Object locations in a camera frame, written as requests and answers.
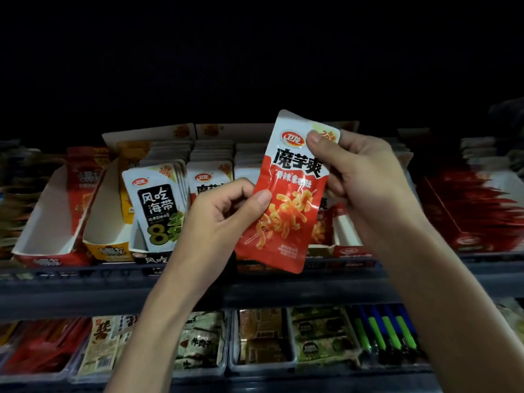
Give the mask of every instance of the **store shelf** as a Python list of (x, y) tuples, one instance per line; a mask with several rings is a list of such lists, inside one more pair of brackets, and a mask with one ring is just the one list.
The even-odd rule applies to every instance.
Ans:
[[(102, 392), (104, 385), (70, 385), (68, 383), (36, 383), (34, 385), (3, 385), (9, 393), (88, 393)], [(172, 392), (274, 392), (343, 391), (345, 393), (436, 393), (442, 392), (432, 373), (416, 374), (368, 374), (348, 377), (290, 377), (265, 380), (264, 378), (230, 378), (209, 383), (187, 383), (171, 386)]]
[[(466, 265), (490, 296), (524, 296), (524, 261)], [(234, 264), (230, 266), (202, 297), (196, 310), (401, 301), (381, 267), (250, 276), (239, 275)], [(146, 268), (150, 266), (106, 264), (9, 271), (0, 280), (0, 317), (15, 320), (138, 313), (158, 280), (158, 276), (145, 276)], [(23, 274), (32, 278), (23, 279)]]

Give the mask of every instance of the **brown snack package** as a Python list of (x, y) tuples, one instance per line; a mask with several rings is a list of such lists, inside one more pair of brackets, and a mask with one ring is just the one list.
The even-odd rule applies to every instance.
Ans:
[(285, 363), (287, 359), (275, 338), (253, 339), (246, 343), (246, 364)]
[(240, 310), (240, 339), (282, 338), (281, 309)]

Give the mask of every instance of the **red and white snack package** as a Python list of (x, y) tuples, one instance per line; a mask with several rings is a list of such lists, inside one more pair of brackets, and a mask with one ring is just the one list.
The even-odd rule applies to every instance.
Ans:
[(300, 273), (304, 268), (311, 232), (317, 223), (329, 169), (305, 143), (315, 130), (338, 142), (336, 128), (282, 110), (264, 155), (254, 193), (269, 189), (272, 201), (266, 212), (241, 236), (235, 252), (241, 259)]

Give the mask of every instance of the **black background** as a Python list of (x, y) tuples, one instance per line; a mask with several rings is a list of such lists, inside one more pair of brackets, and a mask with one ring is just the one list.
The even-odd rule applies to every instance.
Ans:
[(522, 8), (506, 0), (74, 2), (4, 4), (3, 137), (60, 151), (114, 130), (271, 122), (282, 108), (377, 134), (480, 135), (489, 105), (524, 93)]

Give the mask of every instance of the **person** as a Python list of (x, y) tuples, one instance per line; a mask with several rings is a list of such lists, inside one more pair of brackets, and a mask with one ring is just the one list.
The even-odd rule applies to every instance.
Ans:
[[(522, 391), (524, 345), (429, 223), (389, 144), (353, 132), (341, 132), (335, 144), (311, 131), (307, 145), (331, 164), (326, 190), (345, 202), (363, 244), (388, 273), (442, 390)], [(187, 316), (269, 205), (270, 191), (253, 189), (239, 179), (196, 198), (107, 393), (168, 391)]]

